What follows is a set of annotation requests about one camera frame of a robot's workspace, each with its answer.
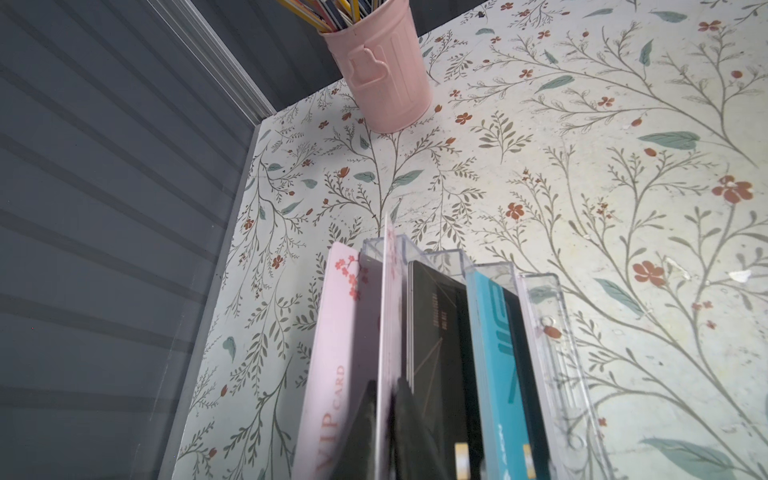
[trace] black card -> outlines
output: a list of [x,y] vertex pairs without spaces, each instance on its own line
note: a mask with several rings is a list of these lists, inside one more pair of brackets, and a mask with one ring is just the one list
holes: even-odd
[[466,286],[411,262],[406,337],[406,376],[450,478],[457,478],[457,455],[465,458],[467,449],[472,478],[480,478],[482,434]]
[[541,403],[538,401],[536,378],[531,360],[531,350],[528,348],[528,337],[525,335],[525,320],[523,319],[520,299],[504,290],[504,300],[507,303],[507,318],[512,337],[512,347],[515,352],[520,396],[525,411],[525,422],[528,426],[528,441],[531,443],[531,456],[538,480],[549,479],[549,445],[544,427],[544,416],[541,414]]

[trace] card chip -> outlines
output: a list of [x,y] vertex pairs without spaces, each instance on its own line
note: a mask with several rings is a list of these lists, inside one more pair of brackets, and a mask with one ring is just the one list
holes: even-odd
[[456,457],[456,480],[469,480],[469,445],[456,443],[453,445],[453,453]]
[[523,445],[523,453],[525,454],[525,468],[528,470],[528,480],[536,478],[536,468],[533,466],[533,455],[531,455],[531,446],[526,443]]

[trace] wall trim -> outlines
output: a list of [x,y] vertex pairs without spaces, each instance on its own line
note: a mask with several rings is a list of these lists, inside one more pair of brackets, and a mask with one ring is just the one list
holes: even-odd
[[254,125],[276,113],[275,107],[191,0],[146,1]]

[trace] pink vip card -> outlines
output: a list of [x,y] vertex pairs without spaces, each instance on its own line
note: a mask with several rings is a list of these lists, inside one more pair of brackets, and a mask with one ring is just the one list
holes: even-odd
[[381,263],[331,246],[306,381],[294,480],[325,480],[333,472],[379,351]]
[[376,390],[376,480],[389,478],[389,415],[402,369],[402,283],[405,264],[402,242],[395,227],[384,221],[379,380]]

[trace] acrylic card holder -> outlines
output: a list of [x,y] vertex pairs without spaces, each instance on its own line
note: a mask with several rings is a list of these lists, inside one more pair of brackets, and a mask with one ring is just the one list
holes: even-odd
[[589,469],[594,478],[612,480],[614,472],[588,394],[587,376],[581,367],[557,275],[519,273],[511,263],[478,265],[470,270],[482,273],[520,299],[545,421],[551,477],[581,478]]
[[[570,480],[580,478],[589,471],[592,478],[614,480],[614,472],[599,432],[597,416],[588,395],[587,376],[581,367],[576,350],[575,337],[568,320],[558,277],[553,273],[519,273],[512,263],[474,265],[461,250],[423,253],[406,236],[398,235],[396,239],[399,243],[399,254],[402,255],[402,261],[399,262],[404,269],[402,278],[407,277],[405,270],[409,262],[416,260],[466,284],[470,317],[473,316],[474,309],[475,319],[480,320],[477,310],[478,299],[475,298],[477,290],[473,283],[475,274],[487,277],[519,298],[550,458],[548,468],[545,468],[548,472],[537,471],[537,478]],[[383,262],[386,256],[384,239],[366,240],[362,253]],[[403,288],[402,298],[405,299],[405,281],[401,280],[401,287]],[[409,327],[412,319],[406,318],[406,311],[410,308],[405,307],[406,305],[402,305],[399,309],[396,320],[397,328],[401,333],[398,354],[402,354],[403,349],[412,348],[413,338]],[[473,349],[487,348],[475,343],[475,332],[479,328],[475,319],[472,319]],[[403,330],[405,330],[405,338],[402,338]],[[481,333],[478,332],[477,338],[481,337]],[[478,373],[478,390],[488,388],[488,372],[483,372],[483,368],[479,366],[481,364],[476,353],[475,370]],[[411,368],[412,366],[407,364],[400,366],[404,376]],[[483,418],[482,426],[485,478],[505,478],[502,470],[490,463],[495,462],[496,465],[500,465],[499,462],[503,463],[506,459],[500,458],[500,455],[494,452],[498,451],[497,448],[508,448],[508,445],[504,447],[499,445],[501,439],[498,436],[498,426],[493,425],[492,419],[486,422],[486,418]],[[488,440],[486,440],[486,432],[489,433]],[[382,447],[388,449],[389,445],[382,445]],[[530,473],[523,475],[525,476],[522,478],[527,478]]]
[[411,260],[427,261],[405,235],[395,235],[389,217],[384,238],[363,242],[361,255],[383,264],[381,316],[379,322],[379,375],[376,395],[376,480],[384,480],[390,472],[390,432],[392,398],[397,379],[403,376],[402,348],[405,317],[407,266]]

